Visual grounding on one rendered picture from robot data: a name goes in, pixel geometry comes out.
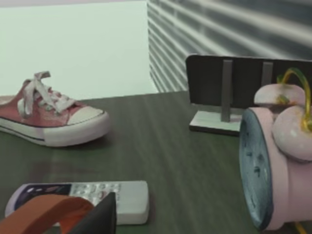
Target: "white shoelace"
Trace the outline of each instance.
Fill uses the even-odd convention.
[[[34,79],[24,88],[23,98],[18,102],[19,114],[28,118],[33,114],[35,100],[42,97],[39,106],[45,105],[46,111],[54,110],[55,115],[71,107],[76,101],[55,91],[49,91],[51,87],[44,85],[41,79],[51,77],[49,72],[40,72],[34,75]]]

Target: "red sneaker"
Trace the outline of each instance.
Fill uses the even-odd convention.
[[[107,134],[108,113],[45,86],[49,72],[26,80],[16,96],[0,96],[0,131],[36,144],[62,147],[82,144]]]

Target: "phone screen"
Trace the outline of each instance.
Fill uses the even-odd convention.
[[[19,195],[14,210],[30,201],[32,198],[40,195],[56,194],[56,195],[69,195],[72,188],[71,184],[41,184],[41,185],[28,185]]]

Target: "corrugated metal wall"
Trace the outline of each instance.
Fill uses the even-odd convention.
[[[148,0],[148,18],[159,92],[188,89],[190,54],[312,59],[312,0]]]

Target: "metal stand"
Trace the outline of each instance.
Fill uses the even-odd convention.
[[[222,69],[222,97],[220,111],[198,111],[190,123],[191,131],[232,136],[239,135],[242,115],[231,113],[231,103],[233,101],[232,70],[233,61],[224,60]],[[261,86],[271,84],[272,73],[273,63],[264,62],[262,68]]]

